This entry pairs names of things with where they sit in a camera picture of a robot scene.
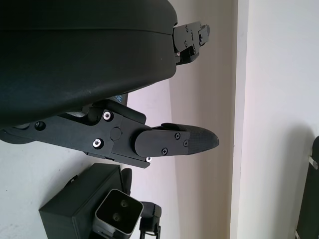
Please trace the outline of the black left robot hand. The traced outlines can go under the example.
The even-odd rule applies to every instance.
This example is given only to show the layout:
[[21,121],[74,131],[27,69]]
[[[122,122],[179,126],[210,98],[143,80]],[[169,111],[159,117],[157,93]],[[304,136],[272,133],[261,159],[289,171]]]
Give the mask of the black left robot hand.
[[146,125],[114,101],[171,78],[209,39],[207,24],[177,24],[166,0],[3,0],[0,138],[44,142],[147,168],[150,159],[216,148],[213,132]]

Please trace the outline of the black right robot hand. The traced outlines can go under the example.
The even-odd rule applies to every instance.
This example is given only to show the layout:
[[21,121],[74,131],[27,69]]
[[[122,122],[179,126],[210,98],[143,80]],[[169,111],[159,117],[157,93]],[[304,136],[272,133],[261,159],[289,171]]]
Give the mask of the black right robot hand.
[[[122,180],[124,185],[124,193],[131,194],[132,186],[132,169],[125,168],[121,170]],[[146,235],[160,238],[161,226],[160,218],[162,209],[159,205],[152,202],[142,202],[144,209],[140,220],[140,239],[144,239]]]

